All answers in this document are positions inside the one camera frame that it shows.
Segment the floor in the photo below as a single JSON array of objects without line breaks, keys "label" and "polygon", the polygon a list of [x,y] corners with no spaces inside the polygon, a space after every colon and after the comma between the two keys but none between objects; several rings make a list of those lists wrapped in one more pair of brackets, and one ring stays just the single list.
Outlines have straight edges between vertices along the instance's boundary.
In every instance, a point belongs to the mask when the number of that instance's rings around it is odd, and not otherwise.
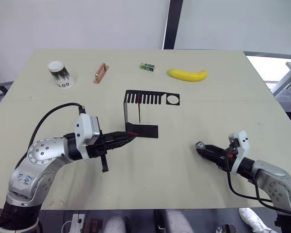
[{"label": "floor", "polygon": [[[265,207],[253,208],[264,223],[277,231],[274,221],[276,212]],[[234,224],[236,232],[251,233],[251,229],[241,220],[238,209],[193,209],[182,210],[195,233],[215,233],[222,224]],[[40,220],[44,232],[59,233],[62,225],[72,219],[73,214],[85,214],[85,222],[99,221],[102,225],[114,215],[128,217],[131,225],[131,233],[155,233],[153,210],[92,210],[92,211],[62,211],[41,210]],[[64,227],[64,233],[68,233],[70,224]]]}]

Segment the small green box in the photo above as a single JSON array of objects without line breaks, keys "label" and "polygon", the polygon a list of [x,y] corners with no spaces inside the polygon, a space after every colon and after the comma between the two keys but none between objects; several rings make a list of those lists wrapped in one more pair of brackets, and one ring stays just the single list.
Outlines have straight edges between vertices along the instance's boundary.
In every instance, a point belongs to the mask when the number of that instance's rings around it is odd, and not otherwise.
[{"label": "small green box", "polygon": [[140,69],[145,69],[153,72],[155,70],[155,66],[147,63],[141,63]]}]

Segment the black metal bracket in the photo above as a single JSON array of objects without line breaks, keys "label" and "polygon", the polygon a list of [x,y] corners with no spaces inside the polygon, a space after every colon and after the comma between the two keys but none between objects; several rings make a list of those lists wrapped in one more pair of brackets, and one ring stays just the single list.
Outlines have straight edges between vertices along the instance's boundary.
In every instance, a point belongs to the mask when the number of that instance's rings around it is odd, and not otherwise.
[{"label": "black metal bracket", "polygon": [[[159,138],[159,127],[157,125],[141,125],[132,124],[128,122],[127,104],[161,104],[162,96],[166,94],[166,104],[180,105],[180,94],[173,94],[168,92],[159,91],[140,91],[140,90],[127,90],[124,97],[124,119],[125,128],[127,132],[137,133],[137,137]],[[168,101],[169,96],[175,96],[178,99],[177,103]]]}]

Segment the circular hole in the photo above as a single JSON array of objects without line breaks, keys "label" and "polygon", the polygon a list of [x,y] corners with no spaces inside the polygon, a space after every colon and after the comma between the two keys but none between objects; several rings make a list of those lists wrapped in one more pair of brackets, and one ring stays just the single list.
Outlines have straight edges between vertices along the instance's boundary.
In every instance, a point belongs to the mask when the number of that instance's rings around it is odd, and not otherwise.
[{"label": "circular hole", "polygon": [[171,104],[177,104],[179,103],[179,99],[177,96],[168,96],[167,97],[168,102],[170,102]]}]

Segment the white wall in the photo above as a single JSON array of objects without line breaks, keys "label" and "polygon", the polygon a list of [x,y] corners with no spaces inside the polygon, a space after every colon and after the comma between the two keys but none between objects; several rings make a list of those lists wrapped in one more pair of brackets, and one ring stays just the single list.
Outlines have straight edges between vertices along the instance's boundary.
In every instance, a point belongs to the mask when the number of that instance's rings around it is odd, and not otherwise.
[{"label": "white wall", "polygon": [[184,0],[175,48],[291,54],[291,0]]},{"label": "white wall", "polygon": [[0,0],[0,82],[35,49],[161,49],[169,0]]}]

